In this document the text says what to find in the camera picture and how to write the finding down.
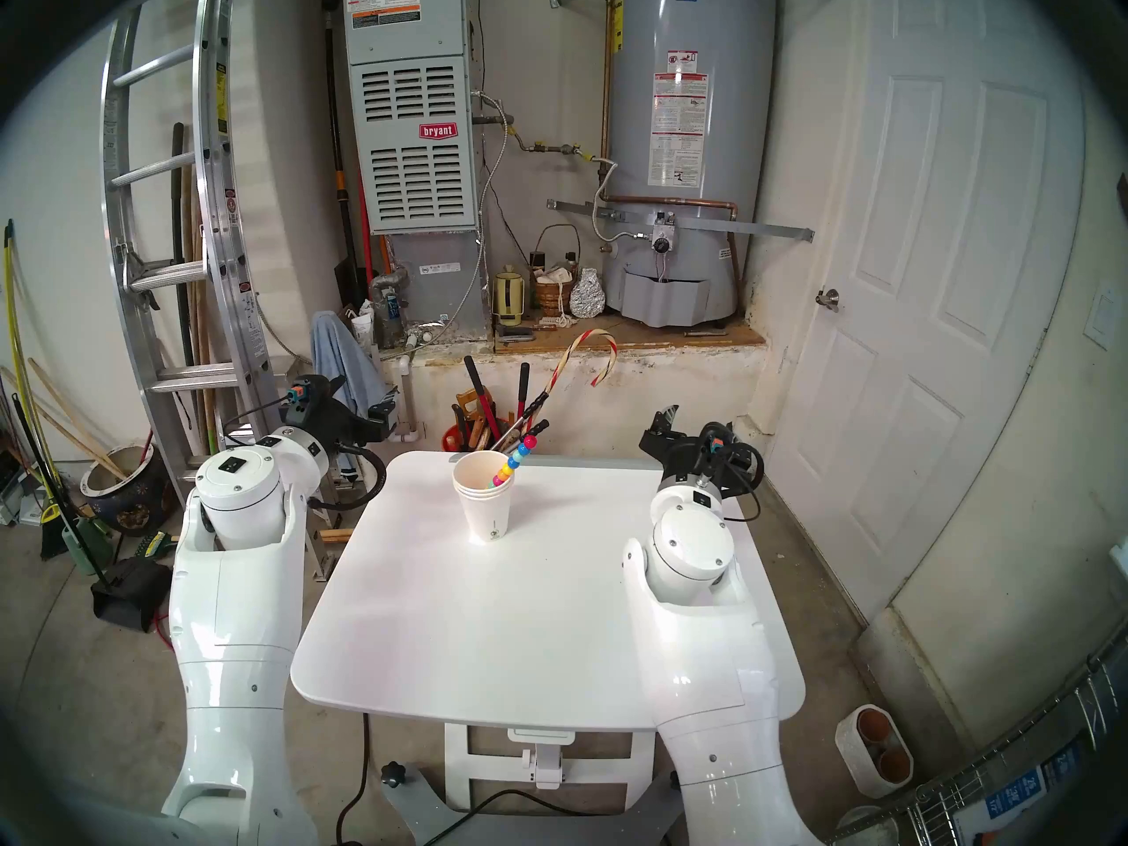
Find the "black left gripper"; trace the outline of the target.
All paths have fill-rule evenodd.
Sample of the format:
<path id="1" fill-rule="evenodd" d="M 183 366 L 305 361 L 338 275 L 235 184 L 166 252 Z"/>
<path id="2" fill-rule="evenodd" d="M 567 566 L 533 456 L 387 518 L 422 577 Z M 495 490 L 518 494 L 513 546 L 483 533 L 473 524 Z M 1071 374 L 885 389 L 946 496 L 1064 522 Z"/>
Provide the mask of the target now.
<path id="1" fill-rule="evenodd" d="M 346 384 L 346 374 L 299 377 L 287 393 L 284 424 L 314 437 L 326 451 L 361 448 L 371 441 L 370 424 L 334 396 Z"/>

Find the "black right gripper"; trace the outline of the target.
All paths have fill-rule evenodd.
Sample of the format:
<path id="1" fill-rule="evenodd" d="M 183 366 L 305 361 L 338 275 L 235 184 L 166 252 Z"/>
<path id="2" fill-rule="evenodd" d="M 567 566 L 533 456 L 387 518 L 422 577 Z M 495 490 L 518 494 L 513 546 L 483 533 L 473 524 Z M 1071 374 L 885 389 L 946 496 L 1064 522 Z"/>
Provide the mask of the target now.
<path id="1" fill-rule="evenodd" d="M 749 446 L 737 437 L 732 423 L 706 423 L 697 435 L 675 429 L 679 405 L 655 413 L 642 433 L 642 451 L 661 465 L 656 488 L 697 484 L 702 479 L 719 492 L 749 492 Z"/>

